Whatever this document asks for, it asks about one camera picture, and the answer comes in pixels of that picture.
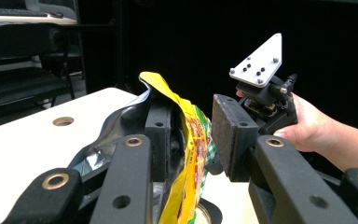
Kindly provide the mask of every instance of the white mounting plate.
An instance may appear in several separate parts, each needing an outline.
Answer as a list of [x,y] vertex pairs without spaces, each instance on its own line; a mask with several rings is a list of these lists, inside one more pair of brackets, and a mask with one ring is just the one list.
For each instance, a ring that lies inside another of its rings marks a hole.
[[229,75],[241,82],[265,87],[282,64],[282,35],[277,33],[243,60]]

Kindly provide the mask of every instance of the mounting hole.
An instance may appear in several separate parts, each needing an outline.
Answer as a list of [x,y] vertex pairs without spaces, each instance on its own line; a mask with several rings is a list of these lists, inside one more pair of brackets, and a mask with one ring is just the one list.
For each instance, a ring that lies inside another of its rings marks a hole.
[[42,188],[44,189],[59,189],[64,186],[69,181],[68,174],[52,174],[45,178],[42,183]]
[[129,196],[122,195],[118,196],[113,200],[113,206],[117,209],[122,209],[127,207],[131,202],[131,199]]
[[269,144],[272,147],[283,147],[284,143],[278,138],[268,138],[266,140],[266,143]]
[[327,208],[328,207],[328,202],[324,198],[322,198],[318,195],[310,196],[310,202],[319,208]]
[[128,147],[138,147],[142,144],[142,139],[141,138],[137,138],[137,137],[133,137],[133,138],[129,138],[126,141],[126,145]]
[[75,120],[71,117],[61,117],[53,120],[55,126],[68,126],[72,124]]

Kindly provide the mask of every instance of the table surface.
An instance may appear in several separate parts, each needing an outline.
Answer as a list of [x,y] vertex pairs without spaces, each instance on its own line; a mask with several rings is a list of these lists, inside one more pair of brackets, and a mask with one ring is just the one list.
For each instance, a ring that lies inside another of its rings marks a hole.
[[[108,88],[1,125],[0,223],[37,176],[66,167],[78,150],[97,139],[105,119],[135,98]],[[74,122],[53,124],[64,117]],[[206,181],[203,198],[221,209],[223,223],[257,222],[247,183],[230,183],[224,174],[209,175]]]

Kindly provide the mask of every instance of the bolt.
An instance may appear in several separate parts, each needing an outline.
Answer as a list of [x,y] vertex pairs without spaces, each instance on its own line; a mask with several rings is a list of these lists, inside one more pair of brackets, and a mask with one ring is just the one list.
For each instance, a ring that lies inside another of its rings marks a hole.
[[286,88],[281,88],[281,89],[280,89],[280,92],[283,93],[283,94],[286,94],[286,93],[287,93],[287,89],[286,89]]

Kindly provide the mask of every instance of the chair back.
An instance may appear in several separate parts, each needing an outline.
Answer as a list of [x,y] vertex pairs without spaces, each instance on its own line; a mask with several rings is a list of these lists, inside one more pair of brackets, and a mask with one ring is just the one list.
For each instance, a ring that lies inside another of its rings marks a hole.
[[0,59],[63,52],[70,45],[66,30],[55,23],[0,22]]

